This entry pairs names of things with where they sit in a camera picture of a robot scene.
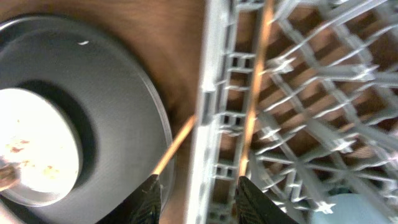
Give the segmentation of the peanut shells and rice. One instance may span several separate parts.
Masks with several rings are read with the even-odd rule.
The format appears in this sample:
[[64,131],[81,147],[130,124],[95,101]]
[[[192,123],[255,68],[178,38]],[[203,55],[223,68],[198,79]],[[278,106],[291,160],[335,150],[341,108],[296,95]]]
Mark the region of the peanut shells and rice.
[[45,192],[61,176],[50,164],[44,150],[25,139],[11,139],[1,148],[1,190],[22,182],[29,188]]

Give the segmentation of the blue plastic cup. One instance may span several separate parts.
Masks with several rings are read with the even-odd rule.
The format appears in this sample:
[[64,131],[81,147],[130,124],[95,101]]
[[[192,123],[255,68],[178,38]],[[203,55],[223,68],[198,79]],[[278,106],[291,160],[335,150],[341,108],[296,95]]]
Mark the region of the blue plastic cup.
[[338,194],[330,197],[335,205],[331,214],[312,212],[311,224],[391,224],[374,205],[360,194]]

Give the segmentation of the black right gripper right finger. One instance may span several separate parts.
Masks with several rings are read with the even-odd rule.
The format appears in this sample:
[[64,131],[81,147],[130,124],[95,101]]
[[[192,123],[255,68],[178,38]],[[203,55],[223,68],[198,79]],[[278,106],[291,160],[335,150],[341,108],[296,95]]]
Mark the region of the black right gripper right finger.
[[240,176],[235,193],[239,224],[297,224],[246,176]]

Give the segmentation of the grey plate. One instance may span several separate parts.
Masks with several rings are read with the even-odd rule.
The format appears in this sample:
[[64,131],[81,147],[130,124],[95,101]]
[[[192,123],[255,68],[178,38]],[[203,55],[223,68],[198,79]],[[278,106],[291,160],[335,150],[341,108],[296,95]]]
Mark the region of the grey plate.
[[63,199],[76,184],[83,166],[78,133],[68,115],[55,103],[21,88],[1,90],[1,148],[11,139],[36,143],[61,176],[37,191],[22,182],[1,190],[7,199],[29,207],[43,207]]

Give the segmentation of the round black tray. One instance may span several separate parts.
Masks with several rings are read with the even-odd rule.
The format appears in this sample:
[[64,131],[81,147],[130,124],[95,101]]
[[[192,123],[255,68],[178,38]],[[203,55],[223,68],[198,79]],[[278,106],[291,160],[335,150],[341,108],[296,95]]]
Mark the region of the round black tray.
[[164,106],[134,56],[105,32],[45,14],[1,23],[1,88],[19,87],[65,110],[83,147],[83,169],[61,201],[26,207],[1,199],[24,223],[105,223],[130,206],[171,143]]

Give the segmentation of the wooden chopstick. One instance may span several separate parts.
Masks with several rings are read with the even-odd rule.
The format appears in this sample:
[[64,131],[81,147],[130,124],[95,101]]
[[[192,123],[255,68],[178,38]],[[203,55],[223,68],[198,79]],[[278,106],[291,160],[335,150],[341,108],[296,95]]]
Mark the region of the wooden chopstick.
[[178,131],[177,135],[175,136],[170,146],[165,151],[164,155],[161,157],[160,161],[155,166],[154,170],[151,172],[152,175],[160,175],[162,171],[166,168],[167,164],[170,162],[175,153],[178,151],[181,144],[190,134],[191,130],[195,125],[195,121],[196,121],[196,116],[194,114],[186,120],[186,122]]
[[264,1],[262,17],[256,42],[256,57],[251,78],[251,89],[248,98],[247,116],[244,124],[243,150],[239,161],[238,177],[245,176],[249,162],[249,151],[256,122],[256,106],[261,91],[262,74],[274,16],[274,0]]

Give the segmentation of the grey plastic dishwasher rack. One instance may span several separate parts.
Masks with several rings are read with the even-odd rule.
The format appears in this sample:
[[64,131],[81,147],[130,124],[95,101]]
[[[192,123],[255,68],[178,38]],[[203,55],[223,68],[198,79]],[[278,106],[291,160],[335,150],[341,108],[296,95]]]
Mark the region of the grey plastic dishwasher rack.
[[[185,223],[236,223],[264,1],[207,1]],[[360,194],[397,222],[397,2],[274,1],[246,176],[298,223]]]

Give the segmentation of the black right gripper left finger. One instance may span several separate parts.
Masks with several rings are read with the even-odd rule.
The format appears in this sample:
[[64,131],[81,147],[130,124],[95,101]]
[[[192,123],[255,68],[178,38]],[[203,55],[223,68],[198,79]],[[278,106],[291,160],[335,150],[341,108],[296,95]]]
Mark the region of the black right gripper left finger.
[[158,224],[161,208],[160,180],[153,174],[98,223]]

